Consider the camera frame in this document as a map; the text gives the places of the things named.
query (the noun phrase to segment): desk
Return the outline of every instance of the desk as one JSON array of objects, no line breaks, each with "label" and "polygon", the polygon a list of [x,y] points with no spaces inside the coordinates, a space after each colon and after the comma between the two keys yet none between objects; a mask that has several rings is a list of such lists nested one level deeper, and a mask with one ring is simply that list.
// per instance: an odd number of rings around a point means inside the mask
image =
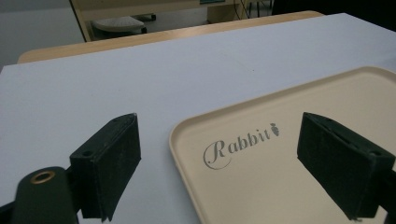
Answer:
[{"label": "desk", "polygon": [[143,15],[163,11],[208,7],[207,17],[211,22],[232,21],[234,1],[200,4],[199,0],[71,0],[81,31],[87,41],[93,38],[91,21],[123,16]]},{"label": "desk", "polygon": [[61,58],[73,56],[84,53],[93,53],[108,49],[120,49],[132,47],[142,44],[149,44],[159,41],[195,36],[207,35],[216,32],[224,32],[235,29],[248,28],[253,26],[267,25],[285,21],[297,21],[313,17],[322,16],[322,14],[315,11],[303,11],[296,13],[289,13],[284,15],[262,17],[257,19],[242,20],[242,21],[229,21],[216,24],[208,24],[196,27],[189,27],[183,29],[176,29],[170,31],[157,32],[145,35],[132,35],[116,39],[100,40],[82,44],[61,46],[48,49],[34,49],[25,52],[21,55],[18,63],[30,63],[35,61]]},{"label": "desk", "polygon": [[[13,200],[23,176],[68,167],[68,156],[106,122],[136,112],[142,161],[112,223],[199,223],[168,145],[179,122],[365,65],[395,72],[395,62],[394,32],[337,14],[5,66],[0,203]],[[245,205],[237,212],[248,214]],[[333,211],[334,223],[350,223]],[[322,213],[310,220],[328,221]],[[282,220],[277,223],[308,223]]]}]

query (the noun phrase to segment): screw hole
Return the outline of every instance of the screw hole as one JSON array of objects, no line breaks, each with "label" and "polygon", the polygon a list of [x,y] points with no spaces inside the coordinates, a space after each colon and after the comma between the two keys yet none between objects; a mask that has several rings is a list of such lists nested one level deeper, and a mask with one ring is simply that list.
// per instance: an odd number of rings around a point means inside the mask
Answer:
[{"label": "screw hole", "polygon": [[380,156],[381,155],[381,153],[379,153],[377,151],[370,151],[369,154],[372,156]]},{"label": "screw hole", "polygon": [[55,172],[53,171],[43,171],[41,173],[38,173],[30,179],[30,182],[32,184],[42,184],[45,183],[49,180],[51,180],[53,177],[55,177]]},{"label": "screw hole", "polygon": [[89,157],[89,156],[92,155],[92,152],[91,151],[85,151],[85,152],[82,153],[82,155],[85,156],[85,157]]}]

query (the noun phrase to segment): white table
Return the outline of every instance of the white table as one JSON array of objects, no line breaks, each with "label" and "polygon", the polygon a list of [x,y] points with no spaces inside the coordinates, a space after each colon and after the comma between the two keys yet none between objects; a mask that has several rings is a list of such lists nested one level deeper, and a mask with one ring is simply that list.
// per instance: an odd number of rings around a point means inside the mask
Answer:
[{"label": "white table", "polygon": [[113,223],[198,223],[169,151],[176,124],[364,65],[396,71],[396,34],[339,14],[6,66],[0,204],[25,175],[68,167],[106,122],[136,112],[143,159]]}]

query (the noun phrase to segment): cable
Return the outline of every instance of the cable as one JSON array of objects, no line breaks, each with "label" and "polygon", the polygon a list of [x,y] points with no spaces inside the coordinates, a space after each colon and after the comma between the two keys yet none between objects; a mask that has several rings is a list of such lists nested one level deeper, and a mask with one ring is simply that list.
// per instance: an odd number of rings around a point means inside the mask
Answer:
[{"label": "cable", "polygon": [[266,10],[266,11],[267,11],[267,16],[271,16],[271,14],[272,14],[272,1],[273,1],[273,0],[270,0],[269,9]]},{"label": "cable", "polygon": [[236,14],[236,17],[238,18],[238,20],[241,20],[241,18],[239,17],[239,14],[238,14],[238,10],[236,9],[235,0],[233,0],[233,9],[235,9],[235,14]]},{"label": "cable", "polygon": [[245,10],[245,14],[247,15],[247,18],[250,19],[249,15],[248,15],[248,11],[247,8],[245,7],[245,3],[243,2],[243,0],[240,0],[241,4],[242,4],[242,8]]}]

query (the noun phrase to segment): plastic tray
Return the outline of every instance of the plastic tray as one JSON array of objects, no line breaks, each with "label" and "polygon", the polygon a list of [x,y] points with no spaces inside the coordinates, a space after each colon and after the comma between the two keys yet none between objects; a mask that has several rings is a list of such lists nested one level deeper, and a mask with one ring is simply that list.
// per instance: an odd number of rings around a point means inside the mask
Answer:
[{"label": "plastic tray", "polygon": [[203,223],[350,223],[297,160],[302,114],[396,154],[395,96],[395,74],[363,67],[186,119],[170,148]]}]

